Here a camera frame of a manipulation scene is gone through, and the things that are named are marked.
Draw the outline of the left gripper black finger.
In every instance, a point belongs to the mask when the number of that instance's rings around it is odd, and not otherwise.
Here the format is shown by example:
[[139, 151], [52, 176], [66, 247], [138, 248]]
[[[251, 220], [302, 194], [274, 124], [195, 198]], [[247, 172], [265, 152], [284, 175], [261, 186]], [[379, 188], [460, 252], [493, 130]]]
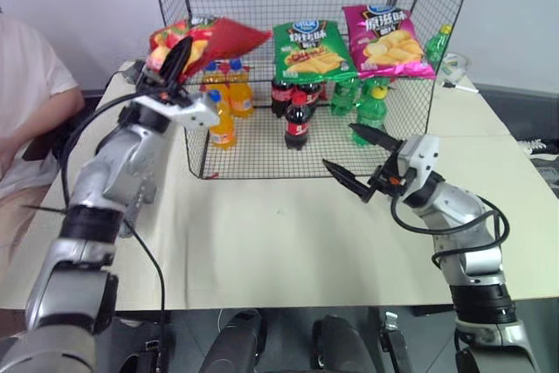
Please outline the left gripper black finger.
[[175, 47], [177, 52], [177, 60], [174, 70], [174, 81], [179, 82], [182, 78], [183, 69], [187, 65], [191, 54], [192, 37], [183, 38]]
[[182, 47], [181, 44], [178, 43], [170, 50], [160, 69], [160, 76], [164, 84], [176, 81], [182, 69], [181, 63]]

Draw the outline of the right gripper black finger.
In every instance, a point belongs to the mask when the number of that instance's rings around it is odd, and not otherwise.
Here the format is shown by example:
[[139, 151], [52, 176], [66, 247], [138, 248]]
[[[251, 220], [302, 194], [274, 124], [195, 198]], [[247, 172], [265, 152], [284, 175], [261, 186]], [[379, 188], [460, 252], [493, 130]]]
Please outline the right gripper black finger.
[[373, 128], [361, 123], [351, 123], [349, 127], [354, 134], [368, 144], [378, 146], [389, 152], [397, 152], [402, 146], [401, 140], [391, 137], [378, 128]]
[[360, 182], [356, 175], [341, 165], [323, 159], [322, 163], [332, 177], [347, 190], [357, 195], [364, 203], [368, 203], [374, 191], [365, 183]]

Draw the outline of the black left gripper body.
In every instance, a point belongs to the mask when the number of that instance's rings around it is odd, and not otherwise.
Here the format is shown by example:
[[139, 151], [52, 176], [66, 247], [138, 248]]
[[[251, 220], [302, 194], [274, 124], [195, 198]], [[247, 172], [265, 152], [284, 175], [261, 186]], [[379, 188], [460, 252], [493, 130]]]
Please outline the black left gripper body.
[[188, 106], [189, 95], [179, 81], [180, 74], [177, 66], [163, 66], [156, 71], [145, 64], [137, 80], [136, 92], [165, 106]]

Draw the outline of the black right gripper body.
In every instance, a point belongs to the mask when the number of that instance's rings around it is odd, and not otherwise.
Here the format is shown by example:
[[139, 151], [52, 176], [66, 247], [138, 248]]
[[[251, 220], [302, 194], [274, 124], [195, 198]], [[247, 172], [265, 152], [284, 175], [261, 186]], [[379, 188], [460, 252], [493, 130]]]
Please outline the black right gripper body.
[[413, 169], [404, 169], [400, 174], [398, 168], [398, 153], [393, 152], [383, 165], [379, 165], [368, 185], [373, 191], [379, 191], [390, 197], [401, 197], [410, 187], [413, 181]]

